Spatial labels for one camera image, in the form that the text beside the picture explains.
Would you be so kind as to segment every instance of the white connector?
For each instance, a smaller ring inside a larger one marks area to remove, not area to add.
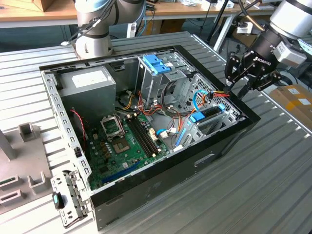
[[[168,137],[168,134],[167,134],[167,131],[163,131],[163,132],[161,132],[160,134],[159,134],[159,136],[161,137],[161,138],[167,138]]]
[[[69,41],[63,41],[60,45],[61,45],[61,46],[67,46],[67,45],[69,45],[69,44],[70,44]]]
[[[171,128],[168,131],[171,132],[171,133],[176,133],[176,128]]]

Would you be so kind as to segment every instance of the wooden shelf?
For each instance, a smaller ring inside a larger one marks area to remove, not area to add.
[[[32,21],[32,20],[74,20],[77,18],[77,13],[75,10],[75,5],[72,0],[56,0],[47,9],[46,12],[37,12],[31,10],[25,10],[21,8],[4,6],[0,9],[0,22],[13,22],[13,21]],[[226,9],[225,13],[237,13],[240,11],[238,5],[234,8]],[[250,9],[249,12],[257,11],[271,11],[271,10],[258,10]],[[219,12],[215,7],[210,8],[211,14],[216,14]],[[155,4],[155,15],[165,16],[165,15],[201,15],[205,14],[206,10],[203,10],[200,5],[188,7],[179,2],[168,3],[168,2],[158,2]],[[151,16],[150,11],[146,12],[146,15]]]

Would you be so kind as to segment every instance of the chip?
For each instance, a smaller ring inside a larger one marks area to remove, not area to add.
[[[116,154],[120,154],[130,149],[130,146],[125,138],[119,138],[112,142]]]
[[[104,166],[104,167],[101,167],[101,168],[99,169],[99,171],[100,171],[101,173],[105,173],[105,172],[109,171],[109,169],[108,169],[107,166]]]

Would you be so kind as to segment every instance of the metal bracket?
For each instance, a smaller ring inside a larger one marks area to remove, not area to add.
[[[60,194],[64,204],[59,213],[65,228],[84,219],[92,210],[90,198],[78,171],[63,172],[53,177],[51,183],[53,191]]]

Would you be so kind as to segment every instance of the blue cable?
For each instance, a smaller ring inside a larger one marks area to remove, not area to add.
[[[194,97],[193,97],[193,105],[194,105],[194,108],[197,110],[197,111],[199,111],[199,108],[197,107],[197,104],[196,104],[196,95],[197,95],[197,93],[203,93],[203,94],[208,94],[208,92],[206,91],[206,90],[202,90],[202,89],[200,89],[200,90],[197,90],[195,93],[194,93]]]
[[[145,31],[145,28],[146,28],[146,14],[144,14],[144,28],[141,31],[141,33],[138,35],[138,37],[140,37],[142,35],[142,33]]]
[[[162,128],[162,129],[159,129],[157,132],[156,132],[156,135],[158,135],[159,133],[163,132],[163,131],[166,131],[167,129],[165,128]]]

